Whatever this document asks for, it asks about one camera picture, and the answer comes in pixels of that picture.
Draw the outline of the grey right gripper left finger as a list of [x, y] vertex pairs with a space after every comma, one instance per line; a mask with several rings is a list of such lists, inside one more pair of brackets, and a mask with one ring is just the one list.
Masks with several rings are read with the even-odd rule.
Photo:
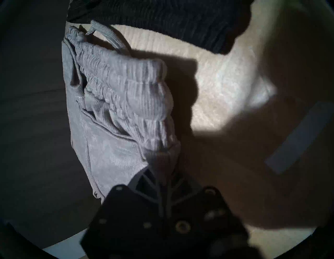
[[158, 259], [161, 229], [159, 183], [141, 170], [128, 184], [114, 185], [81, 239], [89, 259]]

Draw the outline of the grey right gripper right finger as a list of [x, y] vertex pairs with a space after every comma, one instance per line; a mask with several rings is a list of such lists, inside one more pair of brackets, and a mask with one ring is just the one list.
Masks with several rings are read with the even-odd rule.
[[249, 233], [215, 186], [201, 186], [174, 172], [167, 185], [167, 217], [172, 233], [186, 244], [189, 259], [260, 259]]

